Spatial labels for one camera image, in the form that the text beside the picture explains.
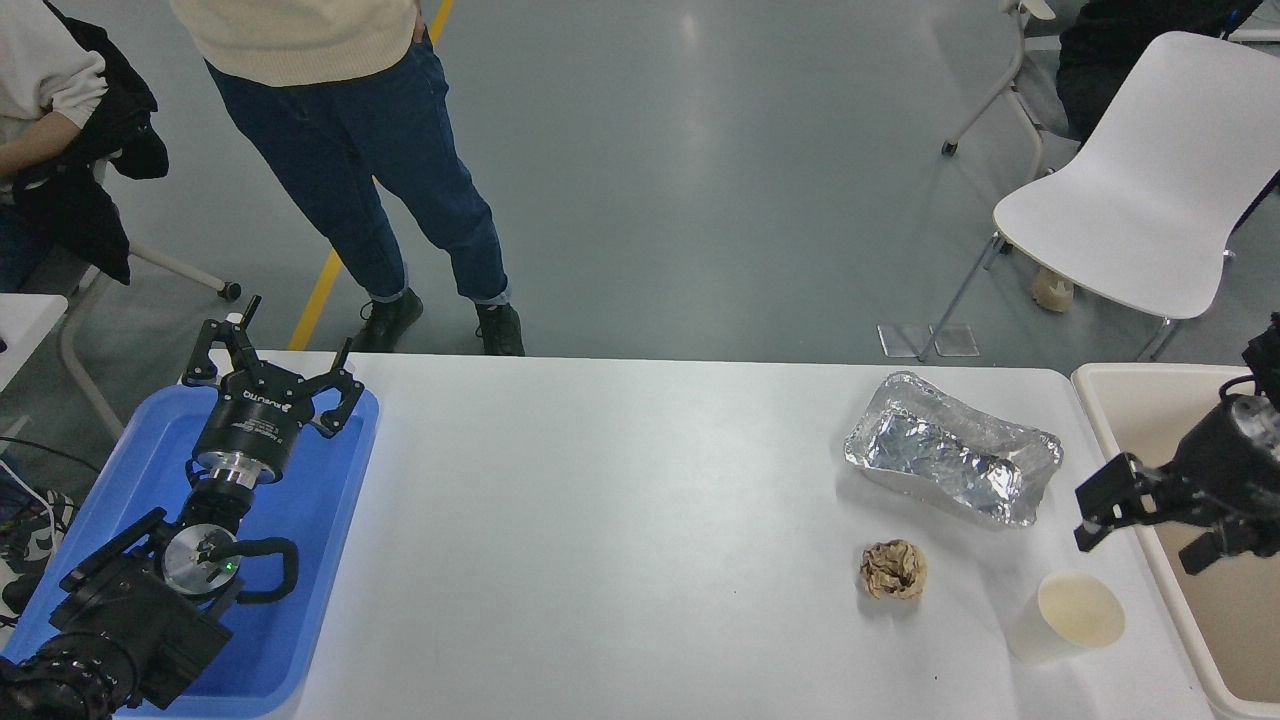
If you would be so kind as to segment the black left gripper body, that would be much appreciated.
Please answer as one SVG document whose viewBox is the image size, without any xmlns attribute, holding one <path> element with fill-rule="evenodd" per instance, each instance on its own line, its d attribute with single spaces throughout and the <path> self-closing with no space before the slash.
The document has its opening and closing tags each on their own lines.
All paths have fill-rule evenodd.
<svg viewBox="0 0 1280 720">
<path fill-rule="evenodd" d="M 218 401 L 192 451 L 212 468 L 219 459 L 248 457 L 268 471 L 283 471 L 302 425 L 314 415 L 298 373 L 274 365 L 234 370 L 218 386 Z"/>
</svg>

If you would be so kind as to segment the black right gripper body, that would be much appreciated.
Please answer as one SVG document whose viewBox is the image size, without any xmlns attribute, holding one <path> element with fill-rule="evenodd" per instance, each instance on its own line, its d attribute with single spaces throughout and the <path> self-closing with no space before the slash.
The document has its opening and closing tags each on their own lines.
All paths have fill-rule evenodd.
<svg viewBox="0 0 1280 720">
<path fill-rule="evenodd" d="M 1179 442 L 1171 471 L 1247 518 L 1279 512 L 1277 410 L 1265 398 L 1224 398 Z"/>
</svg>

